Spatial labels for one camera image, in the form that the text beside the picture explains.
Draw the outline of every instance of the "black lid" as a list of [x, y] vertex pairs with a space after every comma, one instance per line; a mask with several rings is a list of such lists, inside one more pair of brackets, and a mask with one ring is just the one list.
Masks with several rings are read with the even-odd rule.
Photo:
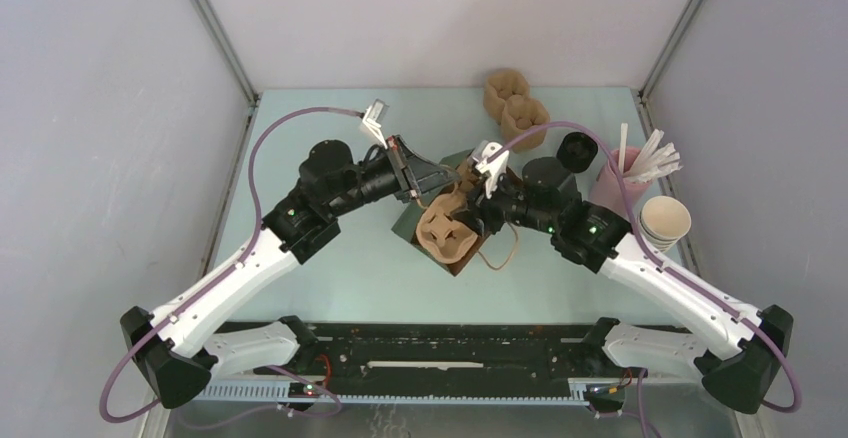
[[557, 150], [557, 159], [572, 173], [583, 173], [598, 154], [598, 144], [585, 133], [575, 131], [565, 135]]

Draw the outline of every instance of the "white tabletop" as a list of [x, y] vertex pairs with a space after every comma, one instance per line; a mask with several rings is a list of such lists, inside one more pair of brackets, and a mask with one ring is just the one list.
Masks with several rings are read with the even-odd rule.
[[[645, 142], [627, 88], [533, 88], [532, 93], [553, 120], [583, 124], [613, 148], [622, 122], [629, 124], [629, 144]], [[434, 161], [484, 139], [502, 141], [483, 109], [482, 89], [280, 90], [262, 95], [249, 146], [265, 127], [291, 111], [309, 106], [364, 110], [376, 98], [389, 105], [384, 134], [403, 135], [413, 150]], [[566, 133], [565, 128], [551, 130], [542, 147], [511, 157], [510, 165], [520, 174], [527, 159], [555, 153]], [[355, 118], [329, 114], [296, 118], [266, 140], [256, 163], [263, 214], [289, 192], [298, 165], [325, 139], [345, 141], [355, 160], [362, 159], [369, 146]], [[603, 159], [599, 155], [578, 176], [584, 197]], [[654, 185], [643, 201], [659, 193]], [[531, 230], [521, 230], [520, 248], [502, 271], [489, 270], [475, 257], [459, 276], [451, 276], [391, 231], [403, 206], [386, 198], [342, 217], [341, 235], [304, 266], [269, 285], [233, 319], [274, 320], [294, 314], [308, 321], [548, 324], [591, 323], [610, 316], [633, 324], [677, 324], [630, 289], [564, 260], [549, 236]], [[247, 239], [252, 216], [245, 162], [216, 262]], [[505, 230], [487, 240], [483, 251], [499, 263], [512, 245], [512, 233]], [[670, 256], [679, 262], [676, 251]]]

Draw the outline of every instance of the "white wall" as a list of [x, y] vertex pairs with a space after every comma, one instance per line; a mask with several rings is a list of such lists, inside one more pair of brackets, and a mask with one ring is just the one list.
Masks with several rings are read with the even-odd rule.
[[795, 316], [787, 438], [848, 427], [846, 43], [848, 0], [707, 0], [651, 100], [709, 277]]
[[211, 0], [255, 86], [639, 87], [687, 0]]
[[[118, 318], [198, 276], [247, 104], [189, 0], [0, 0], [6, 437], [130, 436]], [[114, 413], [147, 386], [119, 380]]]

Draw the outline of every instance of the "white cup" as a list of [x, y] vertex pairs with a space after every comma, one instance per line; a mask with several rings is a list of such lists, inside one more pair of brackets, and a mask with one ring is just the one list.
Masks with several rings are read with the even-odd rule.
[[683, 203], [670, 196], [655, 196], [639, 212], [639, 231], [645, 240], [665, 253], [692, 228], [692, 216]]

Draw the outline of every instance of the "pink container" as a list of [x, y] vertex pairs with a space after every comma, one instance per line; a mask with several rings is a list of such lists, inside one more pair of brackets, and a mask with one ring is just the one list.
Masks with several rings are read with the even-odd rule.
[[[639, 156], [640, 151], [641, 148], [636, 146], [627, 147], [624, 154], [624, 170], [622, 170], [622, 173], [633, 166], [633, 162], [636, 161], [636, 157]], [[618, 152], [619, 150], [613, 150], [612, 152], [613, 159], [616, 163], [618, 163]], [[648, 183], [627, 183], [625, 181], [624, 189], [630, 202], [636, 204], [636, 201], [642, 198], [642, 195], [648, 191], [648, 188], [653, 183], [653, 181]], [[618, 180], [615, 179], [615, 174], [612, 172], [609, 161], [604, 164], [601, 172], [598, 173], [597, 181], [592, 186], [592, 191], [589, 192], [589, 202], [608, 208], [619, 216], [627, 218], [627, 211], [624, 209], [624, 199], [621, 197], [621, 189], [618, 186]]]

